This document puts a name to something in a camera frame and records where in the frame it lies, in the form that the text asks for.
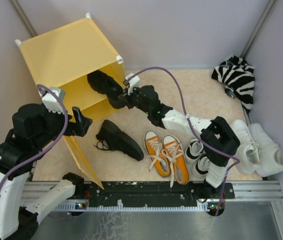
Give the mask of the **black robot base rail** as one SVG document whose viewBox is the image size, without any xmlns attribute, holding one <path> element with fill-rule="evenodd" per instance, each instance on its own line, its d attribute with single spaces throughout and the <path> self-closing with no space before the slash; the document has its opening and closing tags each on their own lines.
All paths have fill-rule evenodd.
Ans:
<svg viewBox="0 0 283 240">
<path fill-rule="evenodd" d="M 84 212 L 208 212 L 223 213 L 226 200 L 235 198 L 231 183 L 213 188 L 192 181 L 170 186 L 167 181 L 105 181 L 104 189 L 85 183 L 81 194 L 63 201 L 55 208 L 68 216 Z"/>
</svg>

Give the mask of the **yellow cabinet door panel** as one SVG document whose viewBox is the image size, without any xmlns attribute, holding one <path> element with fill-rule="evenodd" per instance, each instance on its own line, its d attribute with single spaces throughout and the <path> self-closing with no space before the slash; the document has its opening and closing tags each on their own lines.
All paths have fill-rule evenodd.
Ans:
<svg viewBox="0 0 283 240">
<path fill-rule="evenodd" d="M 77 167 L 79 170 L 84 173 L 92 182 L 97 184 L 102 190 L 104 190 L 104 186 L 93 170 L 88 158 L 84 154 L 83 150 L 81 149 L 79 143 L 75 139 L 74 136 L 64 136 L 63 137 Z"/>
</svg>

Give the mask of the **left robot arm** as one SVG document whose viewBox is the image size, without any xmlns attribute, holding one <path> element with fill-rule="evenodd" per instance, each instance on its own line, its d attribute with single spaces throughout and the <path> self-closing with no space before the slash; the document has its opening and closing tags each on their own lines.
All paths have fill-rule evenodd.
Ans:
<svg viewBox="0 0 283 240">
<path fill-rule="evenodd" d="M 11 173 L 0 190 L 0 240 L 29 240 L 43 219 L 68 198 L 82 197 L 86 192 L 84 179 L 67 173 L 62 180 L 36 201 L 21 205 L 22 192 L 33 164 L 26 161 L 56 140 L 64 126 L 65 136 L 86 135 L 92 119 L 83 116 L 78 107 L 72 107 L 72 116 L 52 113 L 43 104 L 21 106 L 12 116 L 13 128 L 0 144 L 0 182 L 18 164 L 23 167 Z"/>
</svg>

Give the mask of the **black shoe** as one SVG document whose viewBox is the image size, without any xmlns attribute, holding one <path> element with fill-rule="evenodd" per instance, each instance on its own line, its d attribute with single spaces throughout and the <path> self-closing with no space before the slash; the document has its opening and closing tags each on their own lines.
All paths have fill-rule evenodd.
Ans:
<svg viewBox="0 0 283 240">
<path fill-rule="evenodd" d="M 114 109 L 121 109 L 126 106 L 119 98 L 123 94 L 123 88 L 111 76 L 96 70 L 87 74 L 87 82 L 94 91 L 106 95 L 109 104 Z"/>
<path fill-rule="evenodd" d="M 110 120 L 103 121 L 96 138 L 94 146 L 99 150 L 120 151 L 138 162 L 144 159 L 139 144 Z"/>
</svg>

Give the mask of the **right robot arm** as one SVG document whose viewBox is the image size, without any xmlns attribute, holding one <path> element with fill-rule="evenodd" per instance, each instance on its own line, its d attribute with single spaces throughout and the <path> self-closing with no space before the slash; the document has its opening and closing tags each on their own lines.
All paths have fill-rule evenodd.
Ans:
<svg viewBox="0 0 283 240">
<path fill-rule="evenodd" d="M 210 161 L 205 177 L 205 193 L 211 198 L 222 193 L 222 183 L 229 171 L 229 159 L 241 144 L 223 117 L 204 119 L 181 113 L 162 103 L 152 85 L 135 87 L 132 91 L 125 88 L 118 98 L 129 109 L 136 107 L 146 113 L 148 120 L 156 127 L 198 137 L 203 142 L 205 154 Z"/>
</svg>

